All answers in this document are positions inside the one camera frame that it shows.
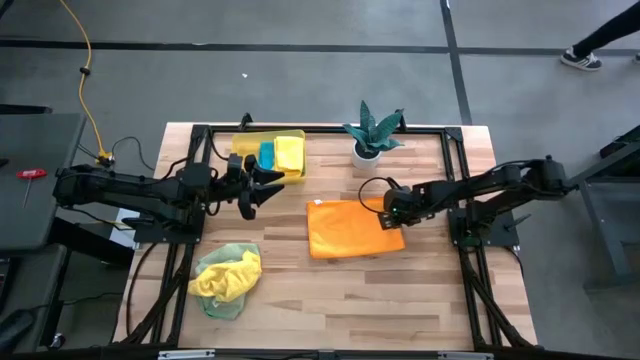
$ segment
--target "white pot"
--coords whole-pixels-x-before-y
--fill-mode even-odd
[[[382,151],[378,153],[378,155],[376,155],[376,157],[371,158],[371,159],[365,159],[360,157],[360,155],[358,155],[358,153],[356,152],[356,144],[358,142],[355,141],[353,143],[353,147],[351,148],[351,162],[353,162],[353,166],[357,167],[358,169],[361,170],[371,170],[374,169],[376,167],[376,165],[378,165],[378,160],[380,160],[380,156],[382,155]]]

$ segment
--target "black pants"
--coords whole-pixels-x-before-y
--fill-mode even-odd
[[[573,45],[576,57],[585,57],[593,50],[640,30],[640,2],[609,20],[586,39]]]

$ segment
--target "yellow crumpled cloth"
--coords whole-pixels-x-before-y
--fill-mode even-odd
[[[295,136],[276,136],[274,170],[285,173],[302,173],[304,167],[304,139]]]
[[[230,302],[251,290],[260,274],[260,255],[247,250],[241,261],[209,265],[197,278],[189,281],[188,292]]]

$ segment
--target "sneaker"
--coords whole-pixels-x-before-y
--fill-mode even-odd
[[[573,55],[573,48],[567,49],[560,57],[560,61],[565,65],[573,66],[576,69],[584,71],[597,71],[602,67],[602,61],[593,55],[593,53],[587,55],[587,57],[579,58]]]

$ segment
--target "yellow cloth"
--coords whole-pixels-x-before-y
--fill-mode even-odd
[[[382,210],[382,198],[365,200]],[[378,215],[359,201],[307,203],[309,251],[314,259],[371,255],[404,249],[402,230],[382,230]]]
[[[301,174],[304,167],[304,139],[295,136],[276,136],[273,140],[276,171],[287,175]]]
[[[216,297],[230,302],[251,290],[262,274],[260,255],[247,250],[242,260],[209,265],[195,280],[189,281],[189,294]]]

